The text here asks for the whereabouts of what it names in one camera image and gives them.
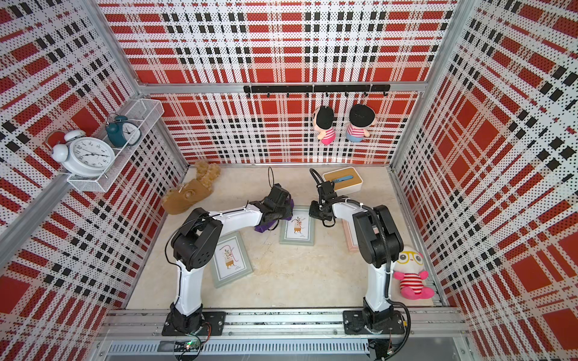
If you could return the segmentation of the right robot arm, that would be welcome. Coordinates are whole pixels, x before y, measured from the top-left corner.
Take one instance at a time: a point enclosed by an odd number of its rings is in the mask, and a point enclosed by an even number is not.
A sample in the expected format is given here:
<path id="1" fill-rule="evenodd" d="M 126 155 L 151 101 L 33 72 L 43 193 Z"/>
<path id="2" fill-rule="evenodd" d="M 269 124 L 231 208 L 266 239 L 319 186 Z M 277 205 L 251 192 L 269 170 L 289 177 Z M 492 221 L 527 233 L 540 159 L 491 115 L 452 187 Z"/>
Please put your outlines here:
<path id="1" fill-rule="evenodd" d="M 403 328 L 400 312 L 391 299 L 394 263 L 403 242 L 391 212 L 384 205 L 370 207 L 347 196 L 339 196 L 331 181 L 316 181 L 319 198 L 312 201 L 309 216 L 323 223 L 342 220 L 349 226 L 358 250 L 368 264 L 368 286 L 361 312 L 363 328 L 382 332 L 388 326 Z"/>

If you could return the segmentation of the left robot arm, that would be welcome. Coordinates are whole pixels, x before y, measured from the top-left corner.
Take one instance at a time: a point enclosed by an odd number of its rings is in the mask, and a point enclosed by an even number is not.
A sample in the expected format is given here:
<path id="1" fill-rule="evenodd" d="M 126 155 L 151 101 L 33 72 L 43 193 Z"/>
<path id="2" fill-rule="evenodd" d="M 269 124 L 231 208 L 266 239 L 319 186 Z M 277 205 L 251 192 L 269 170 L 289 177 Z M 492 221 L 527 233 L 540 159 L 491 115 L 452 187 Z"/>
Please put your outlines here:
<path id="1" fill-rule="evenodd" d="M 169 241 L 179 280 L 163 334 L 190 335 L 203 328 L 203 270 L 214 257 L 220 237 L 248 227 L 268 230 L 277 221 L 290 220 L 293 207 L 290 193 L 274 184 L 268 196 L 242 208 L 213 212 L 194 209 Z"/>

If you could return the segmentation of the pink picture frame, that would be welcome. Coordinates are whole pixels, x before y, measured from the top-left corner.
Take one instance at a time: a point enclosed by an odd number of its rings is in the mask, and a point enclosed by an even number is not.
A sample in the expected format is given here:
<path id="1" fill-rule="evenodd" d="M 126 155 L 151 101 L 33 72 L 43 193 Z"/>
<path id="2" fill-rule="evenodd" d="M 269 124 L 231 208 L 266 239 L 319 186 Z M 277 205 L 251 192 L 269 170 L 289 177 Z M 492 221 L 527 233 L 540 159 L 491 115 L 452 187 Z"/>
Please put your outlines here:
<path id="1" fill-rule="evenodd" d="M 349 252 L 357 252 L 358 244 L 356 241 L 353 240 L 352 231 L 350 229 L 349 223 L 347 221 L 342 221 L 342 224 Z"/>

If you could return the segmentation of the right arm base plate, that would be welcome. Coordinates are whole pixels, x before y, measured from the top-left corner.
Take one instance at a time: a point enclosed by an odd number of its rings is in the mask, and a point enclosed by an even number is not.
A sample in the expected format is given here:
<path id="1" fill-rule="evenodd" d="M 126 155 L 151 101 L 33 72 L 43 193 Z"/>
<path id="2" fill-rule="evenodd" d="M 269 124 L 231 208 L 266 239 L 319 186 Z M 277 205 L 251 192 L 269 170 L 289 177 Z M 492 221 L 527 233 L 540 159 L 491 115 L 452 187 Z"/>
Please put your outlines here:
<path id="1" fill-rule="evenodd" d="M 405 326 L 402 314 L 393 308 L 373 312 L 369 308 L 343 311 L 346 335 L 403 335 Z"/>

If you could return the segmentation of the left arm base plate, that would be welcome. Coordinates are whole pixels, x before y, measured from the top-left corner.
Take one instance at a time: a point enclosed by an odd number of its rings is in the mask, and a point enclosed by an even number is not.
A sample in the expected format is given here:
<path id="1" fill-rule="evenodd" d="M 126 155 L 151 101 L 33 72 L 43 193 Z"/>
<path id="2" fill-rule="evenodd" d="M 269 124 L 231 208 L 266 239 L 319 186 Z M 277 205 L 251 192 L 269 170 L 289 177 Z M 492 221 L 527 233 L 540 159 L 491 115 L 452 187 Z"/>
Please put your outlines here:
<path id="1" fill-rule="evenodd" d="M 171 309 L 165 320 L 162 336 L 220 336 L 223 333 L 226 316 L 226 312 L 203 310 L 184 316 L 178 310 Z"/>

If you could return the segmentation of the green picture frame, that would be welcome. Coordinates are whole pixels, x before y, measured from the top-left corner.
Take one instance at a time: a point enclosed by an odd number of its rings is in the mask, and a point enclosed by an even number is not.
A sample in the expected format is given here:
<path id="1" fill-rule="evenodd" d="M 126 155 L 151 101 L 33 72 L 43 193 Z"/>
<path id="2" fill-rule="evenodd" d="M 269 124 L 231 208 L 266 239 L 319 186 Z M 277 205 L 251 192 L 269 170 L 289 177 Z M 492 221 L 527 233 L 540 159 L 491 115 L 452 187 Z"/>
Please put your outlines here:
<path id="1" fill-rule="evenodd" d="M 309 216 L 309 208 L 295 206 L 293 216 L 281 222 L 281 245 L 313 246 L 315 244 L 315 220 Z"/>
<path id="2" fill-rule="evenodd" d="M 219 238 L 210 266 L 215 288 L 221 288 L 254 272 L 240 232 Z"/>

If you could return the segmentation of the purple cloth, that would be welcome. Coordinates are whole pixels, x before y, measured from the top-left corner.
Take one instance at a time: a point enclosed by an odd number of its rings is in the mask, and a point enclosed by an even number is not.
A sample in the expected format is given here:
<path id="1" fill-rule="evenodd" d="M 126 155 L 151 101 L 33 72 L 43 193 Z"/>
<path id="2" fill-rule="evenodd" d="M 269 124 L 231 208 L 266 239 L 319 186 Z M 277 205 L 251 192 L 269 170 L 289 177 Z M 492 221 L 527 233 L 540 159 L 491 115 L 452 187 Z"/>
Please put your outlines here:
<path id="1" fill-rule="evenodd" d="M 294 210 L 294 201 L 293 201 L 293 199 L 289 199 L 289 200 L 288 200 L 288 205 L 289 205 L 290 211 L 289 211 L 289 213 L 287 214 L 287 217 L 286 217 L 286 218 L 282 218 L 282 219 L 281 219 L 281 220 L 283 220 L 283 221 L 290 221 L 290 220 L 292 219 L 292 217 L 293 217 L 293 210 Z M 264 224 L 260 224 L 260 225 L 258 225 L 258 226 L 255 226 L 255 227 L 254 227 L 254 231 L 256 231 L 256 232 L 258 232 L 258 233 L 264 233 L 264 232 L 266 232 L 266 231 L 273 231 L 273 230 L 275 230 L 275 229 L 278 227 L 278 225 L 279 225 L 279 223 L 280 223 L 281 220 L 269 221 L 269 222 L 266 222 L 266 223 L 264 223 Z"/>

